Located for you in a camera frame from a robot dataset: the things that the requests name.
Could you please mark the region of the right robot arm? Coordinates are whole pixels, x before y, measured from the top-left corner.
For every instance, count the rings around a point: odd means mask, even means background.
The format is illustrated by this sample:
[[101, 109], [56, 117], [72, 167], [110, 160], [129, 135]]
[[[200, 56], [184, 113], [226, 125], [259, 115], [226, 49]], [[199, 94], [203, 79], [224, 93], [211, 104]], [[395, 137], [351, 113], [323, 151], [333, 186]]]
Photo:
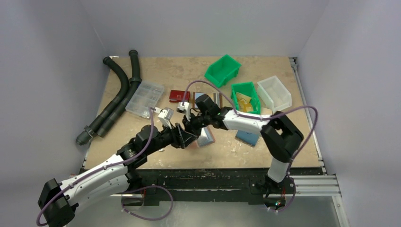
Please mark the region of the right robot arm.
[[191, 113], [188, 102], [180, 102], [177, 111], [184, 114], [185, 131], [199, 134], [206, 126], [222, 130], [244, 131], [263, 138], [272, 162], [267, 177], [280, 183], [288, 174], [295, 152], [304, 139], [302, 132], [283, 112], [274, 115], [258, 115], [240, 112], [232, 107], [219, 107], [208, 95], [196, 99], [199, 110], [197, 115]]

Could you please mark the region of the pink leather card holder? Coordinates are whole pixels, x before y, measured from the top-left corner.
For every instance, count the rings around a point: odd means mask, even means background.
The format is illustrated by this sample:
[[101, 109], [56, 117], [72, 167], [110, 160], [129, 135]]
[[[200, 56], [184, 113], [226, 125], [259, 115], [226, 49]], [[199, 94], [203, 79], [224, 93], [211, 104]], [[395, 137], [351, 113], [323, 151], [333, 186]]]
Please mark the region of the pink leather card holder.
[[208, 146], [215, 142], [215, 138], [209, 129], [209, 127], [205, 127], [201, 129], [200, 136], [196, 140], [197, 147], [201, 148], [204, 146]]

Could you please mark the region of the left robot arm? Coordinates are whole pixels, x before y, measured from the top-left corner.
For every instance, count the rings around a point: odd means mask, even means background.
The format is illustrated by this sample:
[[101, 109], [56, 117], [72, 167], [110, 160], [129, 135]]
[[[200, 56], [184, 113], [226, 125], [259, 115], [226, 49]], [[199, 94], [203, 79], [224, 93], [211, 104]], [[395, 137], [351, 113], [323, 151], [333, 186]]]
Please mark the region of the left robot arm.
[[116, 154], [103, 163], [61, 182], [45, 183], [38, 200], [39, 227], [63, 227], [75, 215], [96, 200], [122, 192], [145, 194], [155, 183], [143, 183], [135, 170], [147, 161], [148, 155], [167, 146], [186, 148], [201, 134], [201, 129], [176, 124], [158, 131], [146, 125]]

